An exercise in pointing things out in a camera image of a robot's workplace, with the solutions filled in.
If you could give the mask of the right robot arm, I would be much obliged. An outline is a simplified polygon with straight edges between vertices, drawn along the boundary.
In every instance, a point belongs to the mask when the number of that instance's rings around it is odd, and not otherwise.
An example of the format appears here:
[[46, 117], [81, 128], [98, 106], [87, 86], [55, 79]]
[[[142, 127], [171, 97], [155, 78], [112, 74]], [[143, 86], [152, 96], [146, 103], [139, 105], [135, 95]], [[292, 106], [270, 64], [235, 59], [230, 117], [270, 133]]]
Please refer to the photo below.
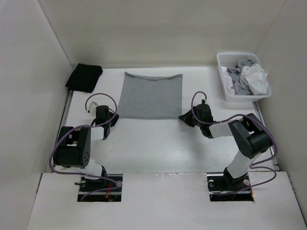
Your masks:
[[225, 188], [235, 189], [254, 161], [273, 145], [272, 135], [265, 130], [260, 120], [253, 114], [231, 117], [224, 121], [214, 121], [207, 104], [194, 106], [178, 118], [189, 127], [198, 126], [207, 138], [233, 137], [238, 152], [224, 169], [222, 182]]

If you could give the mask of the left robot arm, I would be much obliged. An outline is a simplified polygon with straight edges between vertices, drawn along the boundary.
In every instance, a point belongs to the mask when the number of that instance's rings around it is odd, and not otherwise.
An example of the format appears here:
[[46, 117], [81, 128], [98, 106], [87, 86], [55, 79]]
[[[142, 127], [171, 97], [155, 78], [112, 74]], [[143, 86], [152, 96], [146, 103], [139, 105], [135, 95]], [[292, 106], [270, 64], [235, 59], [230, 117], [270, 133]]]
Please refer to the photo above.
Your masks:
[[97, 191], [107, 187], [107, 173], [101, 166], [91, 159], [91, 144], [95, 141], [107, 139], [110, 129], [119, 119], [107, 105], [90, 104], [87, 112], [94, 117], [91, 127], [80, 127], [76, 130], [71, 126], [64, 126], [60, 130], [61, 139], [67, 132], [68, 136], [60, 143], [53, 155], [53, 163], [72, 173], [82, 173], [86, 182], [91, 182]]

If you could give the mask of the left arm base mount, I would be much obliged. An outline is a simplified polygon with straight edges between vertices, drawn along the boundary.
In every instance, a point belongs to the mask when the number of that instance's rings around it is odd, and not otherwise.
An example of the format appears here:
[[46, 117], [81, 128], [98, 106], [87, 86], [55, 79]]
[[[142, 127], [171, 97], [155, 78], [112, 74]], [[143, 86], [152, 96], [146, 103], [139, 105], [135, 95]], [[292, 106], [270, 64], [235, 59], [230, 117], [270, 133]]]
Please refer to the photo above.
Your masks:
[[121, 202], [122, 198], [122, 174], [109, 174], [113, 181], [97, 179], [90, 180], [81, 177], [78, 186], [78, 202]]

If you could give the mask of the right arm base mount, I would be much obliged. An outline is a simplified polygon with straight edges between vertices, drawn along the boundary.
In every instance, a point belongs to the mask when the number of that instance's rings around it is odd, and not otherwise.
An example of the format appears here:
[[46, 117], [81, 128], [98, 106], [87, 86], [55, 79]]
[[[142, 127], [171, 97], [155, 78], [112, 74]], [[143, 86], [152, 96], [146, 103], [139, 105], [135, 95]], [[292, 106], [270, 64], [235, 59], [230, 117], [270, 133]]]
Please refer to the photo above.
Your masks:
[[238, 192], [238, 190], [250, 186], [248, 174], [239, 178], [231, 185], [226, 184], [223, 174], [208, 174], [207, 182], [209, 198], [212, 202], [254, 201], [251, 188]]

